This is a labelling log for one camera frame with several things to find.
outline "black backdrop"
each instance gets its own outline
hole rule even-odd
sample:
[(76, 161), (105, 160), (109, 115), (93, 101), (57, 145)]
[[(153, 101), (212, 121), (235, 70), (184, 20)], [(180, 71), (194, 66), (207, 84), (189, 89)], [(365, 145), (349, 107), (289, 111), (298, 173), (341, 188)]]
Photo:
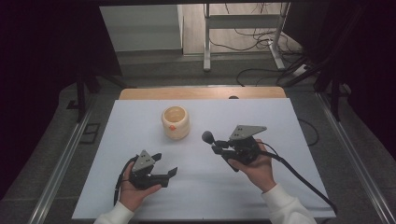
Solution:
[(77, 71), (87, 74), (91, 71), (85, 68), (94, 66), (120, 75), (120, 67), (99, 7), (0, 5), (3, 197), (50, 123), (60, 91), (76, 82)]
[[(396, 159), (396, 3), (393, 0), (366, 1), (357, 25), (347, 39), (335, 72), (351, 89), (348, 102)], [(319, 62), (334, 46), (353, 4), (362, 1), (333, 1), (323, 23), (317, 50)]]

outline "metal rail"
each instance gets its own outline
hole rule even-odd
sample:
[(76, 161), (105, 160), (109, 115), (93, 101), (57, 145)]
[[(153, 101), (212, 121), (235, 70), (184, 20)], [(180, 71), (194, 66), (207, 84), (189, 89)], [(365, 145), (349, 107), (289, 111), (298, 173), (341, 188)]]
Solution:
[(62, 180), (64, 179), (64, 174), (69, 166), (70, 161), (73, 158), (73, 154), (78, 146), (78, 142), (80, 137), (82, 136), (85, 126), (87, 125), (88, 120), (90, 119), (93, 105), (96, 101), (96, 95), (94, 94), (87, 103), (87, 110), (82, 118), (81, 122), (78, 123), (70, 137), (61, 158), (56, 164), (47, 186), (44, 188), (43, 193), (38, 200), (35, 210), (30, 217), (28, 224), (41, 224), (44, 222), (47, 213), (50, 210), (52, 202), (55, 198), (55, 195), (58, 191), (58, 188), (61, 186)]
[(323, 108), (327, 118), (330, 121), (330, 124), (332, 125), (332, 128), (334, 129), (335, 134), (343, 145), (343, 148), (346, 151), (352, 167), (355, 169), (359, 180), (361, 181), (364, 189), (366, 190), (382, 222), (388, 224), (396, 223), (394, 215), (391, 213), (388, 203), (382, 195), (380, 188), (368, 173), (366, 167), (363, 164), (363, 161), (361, 160), (361, 157), (359, 156), (358, 152), (350, 141), (346, 131), (344, 130), (343, 125), (341, 124), (341, 122), (337, 121), (332, 115), (332, 111), (330, 110), (330, 103), (326, 98), (325, 93), (317, 93), (317, 97), (319, 99), (321, 107)]

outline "white tabletop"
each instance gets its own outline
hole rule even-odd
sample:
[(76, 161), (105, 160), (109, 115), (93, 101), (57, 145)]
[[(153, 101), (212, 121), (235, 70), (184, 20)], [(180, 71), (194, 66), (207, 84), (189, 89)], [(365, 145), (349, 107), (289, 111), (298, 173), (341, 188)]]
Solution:
[[(189, 111), (191, 131), (174, 141), (163, 134), (161, 114), (181, 105)], [(242, 173), (235, 173), (201, 139), (210, 131), (228, 140), (236, 125), (266, 126), (254, 135), (276, 149), (279, 156), (327, 195), (290, 99), (254, 100), (137, 100), (116, 101), (73, 218), (97, 218), (113, 207), (114, 188), (124, 164), (145, 149), (162, 153), (154, 175), (178, 167), (177, 175), (147, 197), (136, 220), (255, 220), (267, 219), (260, 190)], [(273, 161), (276, 182), (311, 211), (314, 217), (335, 217), (319, 196), (283, 164)]]

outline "hand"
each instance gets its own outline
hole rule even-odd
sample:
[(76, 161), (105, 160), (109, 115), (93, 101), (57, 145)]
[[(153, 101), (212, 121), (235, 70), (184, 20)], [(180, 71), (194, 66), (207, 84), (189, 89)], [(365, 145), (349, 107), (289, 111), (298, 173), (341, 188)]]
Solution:
[[(256, 142), (259, 144), (259, 147), (262, 151), (267, 151), (262, 144), (262, 140), (256, 139)], [(270, 157), (259, 155), (257, 160), (249, 165), (244, 165), (241, 162), (233, 159), (229, 159), (228, 163), (230, 163), (234, 168), (244, 172), (249, 180), (264, 193), (276, 185), (273, 177)]]
[(161, 188), (161, 185), (155, 185), (145, 190), (136, 189), (134, 185), (129, 182), (129, 176), (133, 166), (134, 161), (129, 163), (126, 168), (120, 188), (120, 202), (132, 212), (140, 206), (147, 196), (157, 192)]

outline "cable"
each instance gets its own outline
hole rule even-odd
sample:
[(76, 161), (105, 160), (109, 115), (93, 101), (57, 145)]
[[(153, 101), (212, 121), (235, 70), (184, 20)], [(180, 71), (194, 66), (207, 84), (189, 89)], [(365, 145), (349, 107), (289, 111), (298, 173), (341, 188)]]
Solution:
[(228, 10), (227, 3), (225, 3), (224, 5), (225, 5), (225, 9), (227, 10), (227, 13), (230, 14), (230, 10)]
[(292, 174), (294, 174), (301, 182), (303, 182), (307, 187), (309, 187), (312, 191), (314, 191), (323, 201), (325, 201), (332, 208), (334, 213), (337, 214), (337, 212), (338, 212), (337, 206), (335, 206), (335, 204), (332, 201), (330, 201), (330, 199), (328, 199), (326, 196), (324, 196), (324, 194), (322, 194), (318, 189), (316, 189), (306, 179), (304, 179), (296, 170), (294, 170), (294, 168), (287, 161), (285, 161), (285, 159), (279, 157), (276, 154), (273, 154), (273, 153), (267, 152), (267, 151), (261, 151), (261, 154), (263, 156), (271, 157), (277, 161), (280, 161), (282, 164), (284, 164), (286, 166), (286, 168), (288, 168), (291, 171)]
[(262, 80), (266, 79), (266, 78), (268, 78), (268, 77), (262, 77), (262, 78), (260, 78), (259, 80), (256, 81), (256, 84), (255, 84), (254, 86), (255, 86), (255, 87), (258, 87), (258, 86), (259, 86), (259, 83), (260, 83)]
[(209, 37), (209, 41), (210, 41), (210, 43), (213, 44), (214, 46), (223, 47), (223, 48), (226, 48), (226, 49), (233, 49), (233, 50), (237, 50), (237, 51), (245, 51), (245, 50), (253, 49), (253, 48), (256, 47), (260, 42), (263, 42), (263, 41), (265, 41), (265, 40), (261, 40), (261, 41), (257, 42), (256, 44), (254, 44), (253, 46), (247, 48), (247, 49), (234, 49), (234, 48), (232, 48), (232, 47), (228, 47), (228, 46), (225, 46), (225, 45), (216, 44), (216, 43), (213, 43), (213, 41), (210, 39), (210, 37)]
[(134, 161), (135, 158), (131, 158), (130, 160), (128, 160), (128, 162), (124, 165), (124, 167), (122, 168), (121, 174), (119, 175), (119, 179), (117, 180), (117, 184), (116, 184), (116, 188), (114, 191), (114, 205), (116, 205), (117, 200), (119, 199), (119, 193), (120, 193), (120, 186), (121, 186), (121, 182), (123, 181), (123, 174), (126, 170), (126, 168), (128, 167), (129, 163), (131, 163), (132, 161)]
[(288, 70), (286, 70), (284, 73), (282, 73), (280, 75), (280, 77), (277, 79), (276, 85), (281, 87), (281, 85), (279, 84), (280, 79), (292, 74), (295, 70), (297, 70), (297, 68), (299, 68), (301, 65), (303, 65), (307, 60), (308, 60), (308, 58), (303, 55), (299, 59), (297, 59), (294, 63), (292, 63), (289, 66)]
[(294, 63), (294, 62), (290, 61), (289, 59), (286, 59), (285, 55), (300, 55), (300, 56), (304, 56), (304, 53), (302, 53), (302, 52), (300, 52), (300, 53), (297, 53), (297, 52), (286, 52), (286, 51), (283, 51), (281, 48), (279, 48), (279, 50), (280, 50), (280, 57), (282, 57), (282, 60), (287, 62), (287, 63)]
[(315, 134), (317, 135), (317, 138), (315, 139), (315, 141), (314, 141), (313, 143), (308, 144), (309, 147), (314, 146), (314, 145), (319, 141), (319, 132), (318, 132), (318, 129), (315, 128), (315, 126), (312, 125), (310, 122), (308, 122), (308, 121), (306, 121), (306, 120), (304, 120), (304, 119), (297, 119), (297, 120), (299, 120), (299, 121), (302, 122), (302, 123), (307, 124), (308, 126), (310, 126), (310, 127), (315, 131)]
[(277, 70), (270, 70), (270, 69), (264, 69), (264, 68), (248, 68), (248, 69), (242, 70), (242, 71), (239, 72), (238, 75), (236, 76), (236, 82), (237, 82), (241, 87), (245, 87), (245, 85), (242, 84), (242, 83), (239, 81), (239, 77), (240, 77), (243, 73), (245, 73), (245, 72), (247, 72), (247, 71), (279, 72), (279, 71), (277, 71)]
[(257, 144), (263, 144), (263, 145), (265, 145), (265, 146), (271, 148), (271, 149), (275, 152), (275, 154), (276, 154), (277, 156), (279, 156), (279, 155), (277, 154), (277, 152), (274, 150), (274, 148), (271, 147), (270, 145), (268, 145), (268, 144), (266, 144), (266, 143), (262, 143), (262, 142), (257, 142)]
[(286, 48), (288, 49), (288, 51), (289, 51), (290, 53), (292, 53), (292, 54), (302, 54), (301, 52), (296, 52), (296, 51), (290, 49), (290, 47), (289, 47), (289, 38), (288, 38), (286, 35), (280, 34), (280, 36), (286, 38), (285, 46), (286, 46)]

